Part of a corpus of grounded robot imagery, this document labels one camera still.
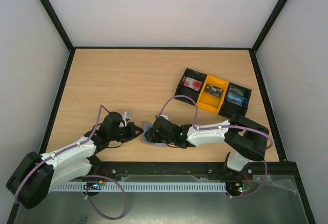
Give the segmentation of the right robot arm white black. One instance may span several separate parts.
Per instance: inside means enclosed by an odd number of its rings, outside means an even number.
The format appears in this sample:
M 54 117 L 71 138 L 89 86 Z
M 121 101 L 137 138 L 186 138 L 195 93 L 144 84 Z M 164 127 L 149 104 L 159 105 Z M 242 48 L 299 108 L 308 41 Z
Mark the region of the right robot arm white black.
M 174 146 L 181 149 L 207 144 L 227 144 L 232 148 L 223 166 L 226 177 L 236 178 L 252 161 L 263 161 L 274 145 L 268 128 L 240 114 L 217 124 L 177 125 L 167 116 L 159 116 L 153 124 L 145 124 L 143 142 L 154 146 Z

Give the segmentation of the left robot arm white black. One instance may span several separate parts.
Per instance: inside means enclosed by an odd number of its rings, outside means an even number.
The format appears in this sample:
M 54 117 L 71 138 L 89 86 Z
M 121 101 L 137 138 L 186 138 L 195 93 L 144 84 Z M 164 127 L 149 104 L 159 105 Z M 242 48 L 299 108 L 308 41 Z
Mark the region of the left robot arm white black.
M 109 112 L 103 122 L 96 122 L 91 131 L 77 141 L 50 153 L 30 152 L 22 159 L 6 183 L 16 203 L 32 209 L 56 187 L 75 178 L 100 171 L 97 153 L 112 141 L 126 143 L 143 133 L 129 121 L 129 113 Z

